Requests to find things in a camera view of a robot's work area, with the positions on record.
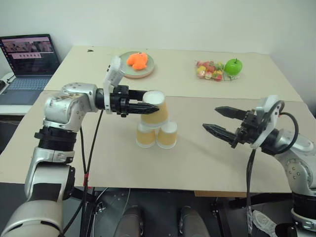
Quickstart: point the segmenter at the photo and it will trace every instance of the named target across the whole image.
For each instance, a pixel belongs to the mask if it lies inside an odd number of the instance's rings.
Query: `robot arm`
[[[113,62],[105,79],[106,88],[76,82],[48,98],[43,127],[35,133],[39,145],[34,149],[26,177],[27,201],[13,213],[1,237],[57,237],[63,233],[62,201],[71,196],[75,183],[75,168],[69,164],[86,113],[107,110],[126,117],[159,110],[146,103],[130,103],[141,101],[145,91],[118,85],[124,74],[120,59]]]
[[[283,107],[284,102],[276,96],[262,99],[251,111],[218,107],[215,110],[223,116],[242,120],[241,127],[235,133],[215,124],[203,127],[232,148],[249,143],[251,148],[261,147],[262,152],[274,156],[282,164],[293,193],[294,223],[300,229],[316,232],[316,148],[298,131],[275,129]]]

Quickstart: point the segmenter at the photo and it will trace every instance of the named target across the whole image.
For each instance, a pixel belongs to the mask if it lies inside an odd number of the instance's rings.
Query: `shoe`
[[[252,212],[252,222],[259,230],[270,235],[270,237],[277,237],[275,231],[277,226],[276,223],[274,223],[269,217],[267,217],[262,212],[254,210]]]

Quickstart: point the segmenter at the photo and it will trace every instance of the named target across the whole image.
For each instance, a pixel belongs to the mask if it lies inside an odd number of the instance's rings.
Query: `paper cup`
[[[143,102],[159,107],[159,111],[149,115],[141,115],[141,123],[144,126],[157,128],[168,122],[168,110],[165,102],[165,95],[161,91],[147,91],[143,96]]]
[[[155,144],[155,130],[144,126],[141,122],[137,124],[136,143],[142,148],[149,148]]]
[[[169,121],[159,129],[157,136],[157,144],[161,148],[170,149],[177,143],[177,130],[176,122]]]

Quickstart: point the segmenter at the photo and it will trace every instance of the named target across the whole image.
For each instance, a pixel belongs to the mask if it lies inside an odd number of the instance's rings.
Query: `orange plush toy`
[[[127,64],[130,66],[133,66],[133,69],[135,70],[142,70],[146,68],[146,63],[148,61],[148,56],[146,53],[134,53],[129,56],[127,60]]]

